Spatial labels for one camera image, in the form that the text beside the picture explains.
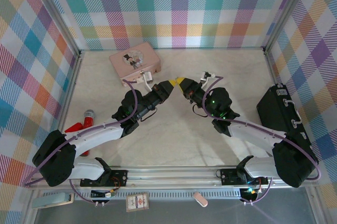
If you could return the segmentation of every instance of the red object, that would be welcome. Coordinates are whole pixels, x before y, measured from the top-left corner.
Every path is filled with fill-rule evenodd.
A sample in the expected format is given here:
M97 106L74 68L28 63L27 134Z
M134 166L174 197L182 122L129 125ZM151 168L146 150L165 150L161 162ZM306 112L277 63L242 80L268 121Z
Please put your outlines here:
M64 132L70 133L70 132L79 131L79 130L81 130L81 129L83 129L82 123L75 123L75 124L72 125L70 128L66 129Z
M89 116L84 118L83 129L91 127L93 125L94 125L94 118L89 117Z
M86 116L84 117L84 122L83 122L83 129L89 128L94 125L94 118L91 116ZM90 150L87 150L85 153L81 154L81 157L87 157L89 156Z
M94 116L94 112L92 110L87 110L84 115L92 115ZM70 128L66 129L64 132L71 133L75 131L79 131L81 129L89 128L94 125L94 118L92 116L86 116L84 117L84 123L75 123ZM81 157L87 157L89 155L90 151L87 150L85 153L81 154Z

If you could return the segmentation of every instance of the black case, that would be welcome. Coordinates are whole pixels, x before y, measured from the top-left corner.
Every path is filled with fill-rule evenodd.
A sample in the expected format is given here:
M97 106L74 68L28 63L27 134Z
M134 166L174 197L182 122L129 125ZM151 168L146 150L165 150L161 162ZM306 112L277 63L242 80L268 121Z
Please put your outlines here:
M256 106L262 126L308 139L294 102L283 84L271 86Z

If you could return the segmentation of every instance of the white marble floor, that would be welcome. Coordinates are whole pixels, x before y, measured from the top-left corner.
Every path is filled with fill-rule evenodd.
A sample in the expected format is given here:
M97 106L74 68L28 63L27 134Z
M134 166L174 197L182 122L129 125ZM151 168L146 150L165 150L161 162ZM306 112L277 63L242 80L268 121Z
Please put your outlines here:
M177 77L200 80L201 72L223 76L217 85L227 89L231 108L260 123L256 104L272 85L260 50L159 49L162 71L154 83ZM78 76L65 128L83 120L83 112L96 113L95 124L104 122L121 104L128 87L122 87L108 57L112 51L86 52ZM134 87L146 94L142 84ZM102 157L109 165L237 165L247 155L264 157L258 147L219 134L210 118L193 114L192 105L178 87L158 106L157 113L131 135L95 147L90 157Z

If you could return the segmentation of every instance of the pink case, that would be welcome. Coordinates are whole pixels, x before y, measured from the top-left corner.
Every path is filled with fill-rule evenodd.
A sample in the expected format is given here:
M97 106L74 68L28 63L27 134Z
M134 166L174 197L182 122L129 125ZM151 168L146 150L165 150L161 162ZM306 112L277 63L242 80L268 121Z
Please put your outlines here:
M141 78L142 70L152 74L161 71L160 59L148 42L111 55L110 61L123 86L127 86L123 79L136 81Z

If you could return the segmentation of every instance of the yellow object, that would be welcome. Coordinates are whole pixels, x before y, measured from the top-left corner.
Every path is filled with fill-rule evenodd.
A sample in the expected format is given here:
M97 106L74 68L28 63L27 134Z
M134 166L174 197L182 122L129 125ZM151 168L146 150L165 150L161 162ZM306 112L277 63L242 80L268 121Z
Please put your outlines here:
M180 83L184 80L185 78L176 78L175 81L180 85Z
M184 92L183 92L183 90L182 90L181 87L180 87L180 83L181 83L184 79L185 79L185 78L182 78L182 77L176 78L176 79L175 79L175 81L178 83L179 89L180 89L180 91L181 91L182 93L184 93Z
M171 83L172 86L175 86L177 82L174 79L170 79L169 82Z

